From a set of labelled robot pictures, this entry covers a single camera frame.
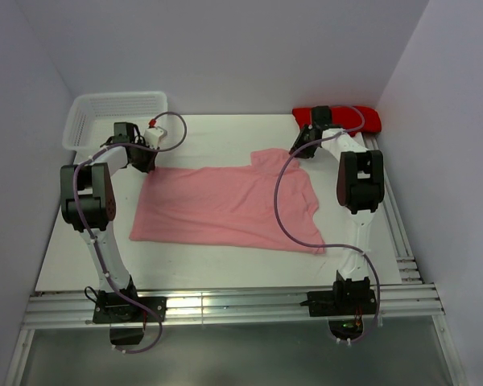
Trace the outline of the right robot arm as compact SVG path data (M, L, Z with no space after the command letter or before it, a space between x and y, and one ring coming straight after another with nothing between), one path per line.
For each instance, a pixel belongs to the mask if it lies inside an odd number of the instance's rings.
M371 302L369 249L370 226L385 195L383 155L357 142L355 135L368 129L365 111L353 106L316 106L292 110L300 127L290 153L313 158L316 150L328 151L338 162L336 199L349 215L349 244L333 283L332 304L350 313L360 300Z

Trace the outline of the pink t shirt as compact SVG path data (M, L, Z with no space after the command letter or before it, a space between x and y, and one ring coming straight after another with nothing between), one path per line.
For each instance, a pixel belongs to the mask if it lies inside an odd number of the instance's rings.
M281 149L248 166L156 167L138 197L132 241L325 252L308 173Z

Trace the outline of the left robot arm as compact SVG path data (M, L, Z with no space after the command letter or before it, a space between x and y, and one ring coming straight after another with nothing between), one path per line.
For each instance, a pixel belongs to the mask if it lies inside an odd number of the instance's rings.
M99 278L98 307L112 304L122 321L138 317L141 302L114 235L117 205L111 176L128 166L142 173L155 168L155 157L167 131L151 122L145 131L131 122L116 122L114 135L98 152L60 168L60 210L86 243Z

